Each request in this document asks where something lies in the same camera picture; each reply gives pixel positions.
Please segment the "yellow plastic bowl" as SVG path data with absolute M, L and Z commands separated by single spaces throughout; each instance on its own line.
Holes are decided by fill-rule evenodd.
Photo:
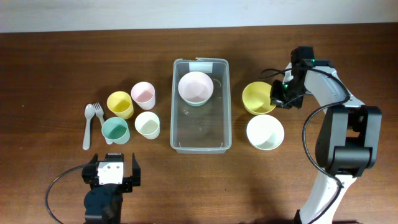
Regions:
M 266 82 L 252 82 L 242 93 L 245 109 L 253 115 L 267 114 L 276 108 L 271 103 L 271 85 Z

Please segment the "green plastic cup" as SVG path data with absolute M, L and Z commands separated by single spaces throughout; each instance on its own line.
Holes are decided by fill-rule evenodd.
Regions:
M 127 122 L 119 117 L 108 118 L 103 123 L 101 132 L 106 140 L 115 144 L 125 144 L 131 137 Z

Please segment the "white plastic cup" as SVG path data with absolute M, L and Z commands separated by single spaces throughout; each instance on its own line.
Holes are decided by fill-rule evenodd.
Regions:
M 145 111 L 136 117 L 134 122 L 135 129 L 146 139 L 155 139 L 160 134 L 160 119 L 150 111 Z

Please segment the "white plastic bowl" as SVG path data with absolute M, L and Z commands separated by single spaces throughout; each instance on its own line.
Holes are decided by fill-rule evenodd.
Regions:
M 284 135 L 281 122 L 267 114 L 253 117 L 246 127 L 246 136 L 250 144 L 264 151 L 279 147 L 284 140 Z

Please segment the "yellow plastic cup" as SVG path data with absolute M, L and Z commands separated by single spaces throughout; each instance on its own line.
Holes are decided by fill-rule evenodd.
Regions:
M 130 95 L 124 91 L 116 91 L 108 96 L 108 109 L 122 119 L 129 119 L 134 113 Z

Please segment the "green plastic bowl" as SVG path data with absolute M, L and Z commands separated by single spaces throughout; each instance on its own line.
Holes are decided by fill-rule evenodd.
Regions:
M 208 100 L 203 100 L 203 101 L 200 101 L 200 102 L 193 102 L 193 101 L 188 101 L 186 99 L 183 99 L 183 100 L 184 100 L 184 102 L 186 102 L 190 106 L 201 106 L 201 105 L 204 105 L 208 101 Z

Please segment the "pink plastic bowl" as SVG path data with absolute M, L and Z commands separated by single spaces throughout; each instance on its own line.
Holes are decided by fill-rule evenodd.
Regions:
M 209 100 L 213 90 L 213 80 L 203 72 L 189 72 L 178 83 L 181 98 L 193 102 Z

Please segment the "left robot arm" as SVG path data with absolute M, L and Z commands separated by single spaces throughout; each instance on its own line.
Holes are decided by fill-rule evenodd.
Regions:
M 81 176 L 90 186 L 85 195 L 86 223 L 120 223 L 123 194 L 141 185 L 141 168 L 132 155 L 132 175 L 124 176 L 124 154 L 107 153 L 103 161 L 95 154 Z

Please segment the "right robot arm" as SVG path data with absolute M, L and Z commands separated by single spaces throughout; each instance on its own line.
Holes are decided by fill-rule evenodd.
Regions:
M 332 223 L 348 188 L 376 162 L 381 110 L 354 97 L 327 60 L 299 59 L 290 62 L 281 74 L 283 80 L 272 85 L 273 104 L 299 108 L 310 93 L 320 105 L 305 120 L 304 134 L 315 115 L 325 114 L 314 157 L 307 141 L 302 141 L 318 175 L 305 205 L 296 211 L 294 223 Z

